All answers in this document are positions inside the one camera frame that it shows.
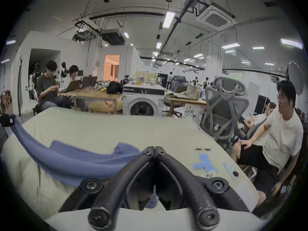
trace black bag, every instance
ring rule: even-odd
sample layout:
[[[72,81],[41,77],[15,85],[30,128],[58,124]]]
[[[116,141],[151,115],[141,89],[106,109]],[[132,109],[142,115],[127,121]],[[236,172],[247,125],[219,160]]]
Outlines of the black bag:
[[[123,92],[123,85],[112,81],[109,83],[109,86],[107,86],[107,94],[117,94]]]

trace black shorts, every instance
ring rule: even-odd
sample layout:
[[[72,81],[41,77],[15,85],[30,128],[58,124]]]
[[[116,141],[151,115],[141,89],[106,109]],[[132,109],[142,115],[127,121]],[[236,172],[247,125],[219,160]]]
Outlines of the black shorts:
[[[254,186],[257,190],[265,193],[270,197],[271,190],[274,187],[279,169],[268,163],[263,155],[263,148],[259,145],[252,145],[244,150],[245,145],[241,145],[241,156],[237,161],[238,164],[250,165],[258,169]]]

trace hair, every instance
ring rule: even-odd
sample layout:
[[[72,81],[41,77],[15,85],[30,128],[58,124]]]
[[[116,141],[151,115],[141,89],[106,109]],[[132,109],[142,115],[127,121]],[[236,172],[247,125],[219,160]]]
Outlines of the hair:
[[[69,71],[69,73],[71,75],[74,72],[78,72],[79,68],[76,65],[72,65],[68,71]]]
[[[275,109],[276,108],[276,104],[273,103],[273,102],[270,102],[267,106],[270,107],[270,109]]]
[[[49,60],[48,63],[46,63],[46,68],[52,72],[56,71],[57,67],[57,64],[52,60]]]
[[[277,84],[277,91],[287,96],[288,101],[293,100],[293,107],[295,107],[296,92],[292,82],[282,80]]]

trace man with glasses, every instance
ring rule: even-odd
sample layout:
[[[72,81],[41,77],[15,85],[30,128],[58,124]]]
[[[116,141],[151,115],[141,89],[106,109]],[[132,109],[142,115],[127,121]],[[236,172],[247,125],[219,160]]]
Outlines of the man with glasses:
[[[257,129],[251,139],[240,141],[233,146],[230,156],[238,164],[251,165],[258,169],[254,186],[260,198],[259,206],[271,194],[276,195],[282,183],[292,172],[302,146],[303,127],[297,116],[295,106],[295,88],[288,81],[277,84],[278,106]],[[262,146],[254,143],[266,131],[266,140]],[[277,181],[278,173],[284,168],[289,157],[291,162]]]
[[[36,91],[42,110],[50,107],[71,108],[69,97],[57,96],[59,85],[54,77],[57,67],[54,61],[49,61],[46,64],[46,72],[38,77]]]

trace washing machine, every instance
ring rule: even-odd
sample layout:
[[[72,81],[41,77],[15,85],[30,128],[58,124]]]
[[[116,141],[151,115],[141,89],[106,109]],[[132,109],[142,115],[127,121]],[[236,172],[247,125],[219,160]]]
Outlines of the washing machine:
[[[165,98],[165,88],[150,84],[123,86],[123,114],[161,116]]]

